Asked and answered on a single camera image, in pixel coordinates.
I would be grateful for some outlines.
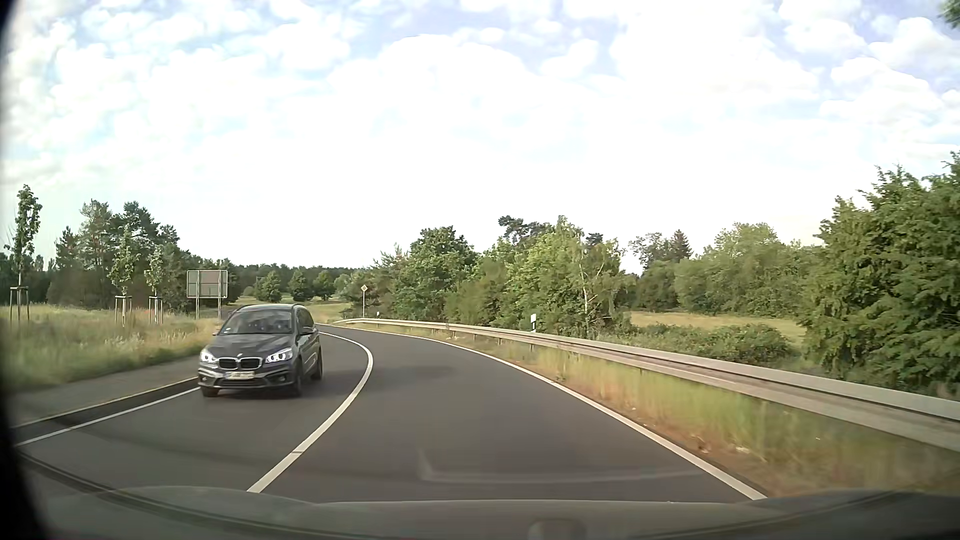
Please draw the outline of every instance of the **asphalt road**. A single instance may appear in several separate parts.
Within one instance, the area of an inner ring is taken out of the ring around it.
[[[310,502],[591,499],[730,503],[746,497],[677,454],[509,365],[443,343],[321,327],[372,353],[342,414],[263,493]],[[301,398],[174,399],[20,447],[105,487],[246,490],[350,395],[368,355],[324,335],[324,380]],[[43,501],[74,491],[31,472]]]

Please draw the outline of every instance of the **car tire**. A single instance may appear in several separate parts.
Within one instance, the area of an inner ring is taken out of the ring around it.
[[[298,359],[294,364],[293,382],[287,385],[287,395],[298,398],[301,394],[303,394],[303,364]]]
[[[324,358],[317,353],[317,363],[313,364],[313,372],[310,373],[311,380],[320,380],[324,378]]]

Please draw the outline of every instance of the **white road marking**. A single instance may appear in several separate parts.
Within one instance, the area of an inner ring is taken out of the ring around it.
[[[352,339],[346,339],[345,337],[341,337],[333,333],[326,333],[324,331],[318,333],[336,337],[337,339],[343,339],[344,341],[348,341],[363,349],[367,353],[367,371],[363,374],[363,377],[360,378],[360,382],[357,382],[357,385],[353,387],[353,391],[350,392],[350,395],[347,396],[347,398],[343,403],[340,404],[339,407],[337,407],[337,410],[333,411],[333,414],[328,416],[326,420],[320,424],[319,428],[316,428],[307,436],[307,438],[303,439],[303,442],[301,442],[295,449],[293,449],[293,451],[286,455],[286,457],[281,459],[280,462],[270,470],[270,472],[263,476],[263,478],[257,480],[254,485],[250,486],[247,491],[251,493],[260,493],[263,491],[268,485],[270,485],[272,481],[276,480],[276,477],[280,476],[280,474],[283,473],[287,467],[292,465],[301,454],[306,452],[306,449],[310,448],[310,445],[317,442],[317,439],[319,439],[321,435],[329,430],[330,426],[332,426],[333,423],[340,418],[340,415],[347,410],[347,407],[353,403],[353,400],[356,399],[357,395],[360,393],[360,390],[363,390],[364,384],[367,384],[367,379],[370,378],[370,372],[373,370],[373,353],[370,352],[370,349],[364,347],[362,344],[357,343],[356,341],[353,341]]]
[[[55,436],[55,435],[60,435],[60,434],[62,434],[62,433],[67,433],[68,431],[79,430],[80,428],[86,428],[87,426],[92,426],[92,425],[96,424],[97,422],[103,422],[104,420],[109,420],[110,418],[116,418],[117,416],[120,416],[120,415],[122,415],[122,414],[127,414],[128,412],[134,412],[135,410],[140,410],[141,408],[146,408],[146,407],[148,407],[148,406],[150,406],[150,405],[162,404],[162,403],[165,402],[165,401],[172,400],[172,399],[174,399],[174,398],[178,398],[178,397],[180,397],[180,396],[182,396],[182,395],[189,394],[190,392],[194,392],[194,391],[198,390],[199,388],[200,388],[199,386],[198,386],[198,387],[195,387],[195,388],[190,388],[189,390],[184,390],[184,391],[180,392],[179,394],[174,394],[173,396],[167,396],[166,398],[162,398],[162,399],[156,400],[155,402],[149,402],[148,404],[143,404],[143,405],[140,405],[140,406],[135,406],[134,408],[128,408],[128,409],[126,409],[126,410],[121,410],[120,412],[114,412],[113,414],[110,414],[110,415],[108,415],[108,416],[104,416],[103,418],[97,418],[96,420],[90,420],[89,422],[83,422],[82,424],[78,424],[78,425],[76,425],[76,426],[71,426],[71,427],[69,427],[69,428],[63,428],[62,430],[57,430],[57,431],[54,431],[54,432],[52,432],[52,433],[47,433],[47,434],[45,434],[45,435],[41,435],[41,436],[39,436],[39,437],[34,437],[34,438],[32,438],[32,439],[27,439],[27,440],[25,440],[25,441],[21,441],[21,442],[16,443],[14,446],[15,446],[15,447],[18,447],[18,446],[28,445],[28,444],[30,444],[30,443],[35,443],[36,441],[42,441],[43,439],[49,439],[50,437],[53,437],[53,436]]]
[[[342,327],[339,327],[339,328],[349,329],[349,328],[351,328],[351,327],[350,327],[350,326],[342,326]],[[503,359],[497,358],[496,356],[491,356],[491,355],[488,355],[488,354],[486,354],[486,353],[481,353],[481,352],[479,352],[479,351],[474,351],[473,349],[468,349],[467,347],[463,347],[463,346],[456,345],[456,344],[453,344],[453,343],[449,343],[449,342],[446,342],[446,341],[441,341],[441,340],[439,340],[439,339],[433,339],[433,338],[431,338],[431,337],[423,337],[422,335],[411,335],[411,334],[408,334],[408,333],[395,333],[395,332],[391,332],[391,331],[379,331],[379,330],[368,330],[368,329],[358,329],[358,328],[354,328],[354,330],[359,330],[359,331],[375,331],[375,332],[377,332],[377,333],[387,333],[387,334],[389,334],[389,335],[402,335],[402,336],[405,336],[405,337],[416,337],[416,339],[425,339],[425,340],[427,340],[427,341],[435,341],[435,342],[437,342],[437,343],[443,343],[444,345],[449,345],[450,347],[456,347],[457,349],[463,349],[464,351],[469,351],[469,352],[471,352],[471,353],[475,353],[475,354],[478,354],[478,355],[481,355],[481,356],[486,356],[487,358],[494,359],[494,360],[496,360],[496,361],[498,361],[498,362],[500,362],[500,363],[506,364],[506,365],[508,365],[508,366],[510,366],[510,367],[512,367],[512,368],[514,368],[514,369],[518,369],[518,370],[522,371],[523,373],[525,373],[525,374],[527,374],[527,375],[529,375],[529,376],[536,377],[537,379],[542,380],[543,382],[546,382],[547,384],[549,384],[549,385],[551,385],[551,386],[553,386],[553,387],[555,387],[555,388],[557,388],[557,389],[559,389],[559,390],[562,390],[563,392],[566,392],[567,394],[573,396],[574,398],[577,398],[578,400],[584,402],[585,404],[590,405],[590,406],[592,406],[593,408],[596,408],[597,410],[599,410],[599,411],[601,411],[601,412],[604,412],[604,413],[610,415],[611,417],[613,417],[613,418],[615,418],[616,420],[620,421],[620,423],[622,423],[622,424],[624,424],[625,426],[631,428],[632,430],[635,430],[635,431],[637,431],[637,432],[645,435],[647,438],[649,438],[649,439],[653,440],[654,442],[656,442],[657,444],[663,446],[664,448],[666,448],[666,449],[669,450],[670,452],[672,452],[672,453],[674,453],[674,454],[682,457],[683,459],[686,459],[687,461],[689,461],[689,462],[692,463],[693,465],[696,465],[697,467],[699,467],[700,469],[702,469],[702,470],[703,470],[704,472],[706,472],[707,474],[709,474],[709,475],[711,475],[711,476],[719,479],[720,481],[726,483],[728,486],[730,486],[730,487],[732,487],[733,489],[737,490],[738,492],[742,493],[743,495],[745,495],[746,497],[750,498],[751,500],[757,501],[757,500],[759,500],[759,499],[766,499],[766,498],[767,498],[766,495],[763,495],[763,494],[760,493],[759,491],[756,491],[754,488],[750,487],[749,485],[745,484],[744,482],[742,482],[742,481],[734,478],[733,476],[729,475],[728,473],[726,473],[726,472],[718,469],[717,467],[711,465],[710,463],[704,461],[703,459],[701,459],[701,458],[698,457],[697,455],[691,454],[691,453],[688,452],[686,449],[684,449],[684,448],[682,448],[682,447],[680,447],[680,446],[678,446],[678,445],[676,445],[676,444],[674,444],[674,443],[672,443],[672,442],[664,439],[663,437],[657,435],[656,433],[648,430],[648,429],[645,428],[644,426],[641,426],[640,424],[634,422],[633,420],[627,418],[626,416],[623,416],[623,415],[620,414],[619,412],[616,412],[616,411],[614,411],[614,410],[612,410],[612,409],[606,408],[605,406],[596,403],[594,400],[588,398],[587,396],[584,396],[584,395],[581,395],[581,394],[579,394],[579,393],[577,393],[577,392],[574,392],[573,390],[567,388],[566,386],[563,386],[562,384],[559,384],[558,382],[555,382],[555,381],[553,381],[553,380],[550,380],[550,379],[544,377],[543,375],[540,375],[539,373],[534,373],[534,372],[532,372],[532,371],[530,371],[530,370],[528,370],[528,369],[525,369],[525,368],[520,367],[520,366],[518,366],[518,365],[516,365],[516,364],[513,364],[513,363],[511,363],[511,362],[508,362],[507,360],[503,360]]]

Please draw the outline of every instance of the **car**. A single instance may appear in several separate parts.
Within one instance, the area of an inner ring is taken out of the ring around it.
[[[197,384],[207,398],[224,389],[278,389],[292,397],[324,376],[320,335],[301,304],[242,306],[200,352]]]

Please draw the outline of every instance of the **metal guardrail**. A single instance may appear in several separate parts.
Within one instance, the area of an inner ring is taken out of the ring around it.
[[[952,400],[715,358],[546,333],[394,319],[347,319],[334,324],[354,323],[472,333],[596,356],[960,452],[960,402]]]

